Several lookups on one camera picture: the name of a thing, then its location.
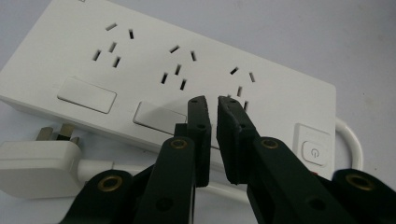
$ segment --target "extension cord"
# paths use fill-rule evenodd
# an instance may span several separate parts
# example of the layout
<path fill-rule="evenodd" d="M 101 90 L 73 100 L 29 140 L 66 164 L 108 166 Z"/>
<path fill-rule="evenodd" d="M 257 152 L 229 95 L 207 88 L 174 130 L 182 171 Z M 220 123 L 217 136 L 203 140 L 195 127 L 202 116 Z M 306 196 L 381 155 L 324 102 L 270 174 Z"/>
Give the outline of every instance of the extension cord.
<path fill-rule="evenodd" d="M 334 86 L 107 1 L 53 1 L 0 74 L 15 108 L 158 151 L 187 102 L 243 105 L 260 135 L 281 139 L 313 172 L 334 167 Z"/>

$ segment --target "white power strip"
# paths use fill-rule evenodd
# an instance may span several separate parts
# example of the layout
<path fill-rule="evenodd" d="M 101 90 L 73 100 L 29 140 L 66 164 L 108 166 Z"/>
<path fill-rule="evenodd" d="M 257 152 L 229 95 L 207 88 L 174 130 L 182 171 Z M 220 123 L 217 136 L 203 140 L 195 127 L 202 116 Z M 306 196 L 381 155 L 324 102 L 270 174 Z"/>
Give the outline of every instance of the white power strip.
<path fill-rule="evenodd" d="M 205 95 L 243 105 L 313 172 L 334 167 L 334 86 L 107 1 L 54 0 L 0 74 L 17 109 L 158 151 Z M 219 151 L 212 162 L 221 165 Z"/>

